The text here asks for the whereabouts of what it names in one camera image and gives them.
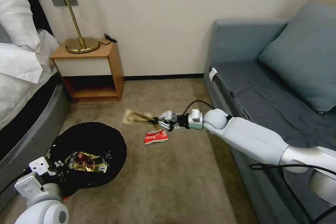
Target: black baseboard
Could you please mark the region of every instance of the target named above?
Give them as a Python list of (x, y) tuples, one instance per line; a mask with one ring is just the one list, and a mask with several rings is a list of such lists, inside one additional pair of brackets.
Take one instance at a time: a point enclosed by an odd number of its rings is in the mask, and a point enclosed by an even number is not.
[(203, 78), (203, 73), (192, 73), (185, 75), (144, 75), (144, 76), (125, 76), (125, 81), (141, 81), (141, 80), (156, 80), (156, 79), (191, 79)]

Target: blue cushion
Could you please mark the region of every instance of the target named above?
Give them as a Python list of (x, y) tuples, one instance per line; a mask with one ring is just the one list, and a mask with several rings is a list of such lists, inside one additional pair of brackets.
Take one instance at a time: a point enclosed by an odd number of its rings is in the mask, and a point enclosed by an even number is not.
[(314, 110), (336, 106), (336, 8), (308, 1), (259, 60)]

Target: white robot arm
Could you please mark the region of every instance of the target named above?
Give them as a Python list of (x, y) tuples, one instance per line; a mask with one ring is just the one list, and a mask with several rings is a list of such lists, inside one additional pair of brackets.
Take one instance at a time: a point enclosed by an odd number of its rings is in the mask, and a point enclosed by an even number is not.
[(63, 204), (60, 187), (54, 183), (43, 184), (39, 175), (49, 171), (49, 163), (40, 157), (29, 164), (33, 172), (20, 178), (14, 185), (15, 189), (28, 199), (27, 210), (16, 220), (15, 224), (68, 224), (69, 211)]
[[(336, 172), (336, 151), (324, 147), (290, 146), (276, 132), (243, 118), (229, 116), (220, 109), (210, 110), (204, 117), (197, 109), (186, 115), (167, 111), (158, 118), (158, 124), (168, 130), (172, 130), (172, 125), (175, 124), (196, 130), (205, 128), (232, 147), (263, 164), (304, 164)], [(298, 174), (308, 170), (307, 167), (285, 169)], [(316, 168), (309, 186), (321, 199), (330, 205), (336, 205), (336, 176), (334, 174)]]

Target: red snack bag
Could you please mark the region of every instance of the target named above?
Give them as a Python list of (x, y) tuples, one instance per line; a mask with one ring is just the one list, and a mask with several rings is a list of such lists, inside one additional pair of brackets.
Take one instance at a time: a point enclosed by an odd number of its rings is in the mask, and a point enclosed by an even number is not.
[(168, 135), (165, 130), (163, 129), (158, 129), (155, 131), (150, 131), (146, 136), (145, 136), (145, 144), (151, 144), (154, 142), (164, 142), (169, 140)]

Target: snack wrapper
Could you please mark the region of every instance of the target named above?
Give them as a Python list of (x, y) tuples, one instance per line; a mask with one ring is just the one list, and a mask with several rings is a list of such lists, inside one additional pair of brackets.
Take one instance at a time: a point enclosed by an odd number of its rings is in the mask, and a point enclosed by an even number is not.
[(69, 169), (87, 172), (105, 173), (108, 163), (101, 156), (88, 154), (85, 152), (74, 152), (66, 160)]
[(154, 130), (150, 131), (146, 136), (145, 136), (145, 144), (152, 144), (154, 142), (164, 142), (169, 140), (168, 135), (165, 130), (159, 129), (159, 130)]

